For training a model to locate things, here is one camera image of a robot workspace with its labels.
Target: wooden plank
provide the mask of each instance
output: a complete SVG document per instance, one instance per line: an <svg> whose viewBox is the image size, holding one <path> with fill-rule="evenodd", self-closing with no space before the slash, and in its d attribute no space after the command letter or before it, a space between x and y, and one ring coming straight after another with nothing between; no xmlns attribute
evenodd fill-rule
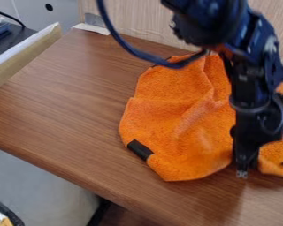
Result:
<svg viewBox="0 0 283 226"><path fill-rule="evenodd" d="M0 86L11 78L16 72L25 67L29 62L39 56L46 48L52 45L62 36L60 25L52 27L52 31L42 36L40 39L27 45L24 49L14 54L12 57L6 57L6 60L0 63ZM13 51L18 48L19 44L13 47ZM11 50L7 50L2 55L11 55Z"/></svg>
<svg viewBox="0 0 283 226"><path fill-rule="evenodd" d="M163 225L283 225L283 178L243 181L230 167L166 183L123 146L119 120L149 66L110 36L73 29L0 88L0 148Z"/></svg>
<svg viewBox="0 0 283 226"><path fill-rule="evenodd" d="M82 0L84 12L98 14L96 1ZM153 0L106 0L111 20L122 34L195 51L195 47L179 41L172 33L169 22L172 13ZM283 0L249 0L254 9L263 13L275 26L281 41L283 57Z"/></svg>

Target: screw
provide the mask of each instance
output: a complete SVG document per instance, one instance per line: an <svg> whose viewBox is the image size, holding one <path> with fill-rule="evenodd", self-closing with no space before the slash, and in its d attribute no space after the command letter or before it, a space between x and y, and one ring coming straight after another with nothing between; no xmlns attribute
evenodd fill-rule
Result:
<svg viewBox="0 0 283 226"><path fill-rule="evenodd" d="M175 28L176 27L176 23L172 20L171 22L170 22L170 28Z"/></svg>

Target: white wall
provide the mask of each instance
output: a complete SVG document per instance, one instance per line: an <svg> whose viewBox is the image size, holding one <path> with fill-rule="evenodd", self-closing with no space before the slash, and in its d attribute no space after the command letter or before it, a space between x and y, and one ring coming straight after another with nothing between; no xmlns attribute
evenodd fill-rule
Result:
<svg viewBox="0 0 283 226"><path fill-rule="evenodd" d="M47 11L45 4L51 4L53 11ZM0 11L19 18L34 30L58 21L67 31L80 21L78 0L0 0Z"/></svg>

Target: microfiber towel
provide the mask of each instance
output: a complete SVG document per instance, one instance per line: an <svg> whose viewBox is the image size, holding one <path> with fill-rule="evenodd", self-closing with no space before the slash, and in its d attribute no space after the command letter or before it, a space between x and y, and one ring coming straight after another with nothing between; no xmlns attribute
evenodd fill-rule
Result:
<svg viewBox="0 0 283 226"><path fill-rule="evenodd" d="M230 93L219 56L207 56L182 70L151 67L140 76L126 105L120 136L165 181L207 177L233 159ZM258 169L283 176L283 140L261 148Z"/></svg>

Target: floor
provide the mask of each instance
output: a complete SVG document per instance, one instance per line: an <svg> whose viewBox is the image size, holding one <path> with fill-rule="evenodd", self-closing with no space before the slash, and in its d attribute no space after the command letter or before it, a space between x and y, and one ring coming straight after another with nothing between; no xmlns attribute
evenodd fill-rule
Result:
<svg viewBox="0 0 283 226"><path fill-rule="evenodd" d="M161 226L149 219L112 204L99 226Z"/></svg>
<svg viewBox="0 0 283 226"><path fill-rule="evenodd" d="M91 192L3 151L0 201L28 226L86 226L98 207Z"/></svg>

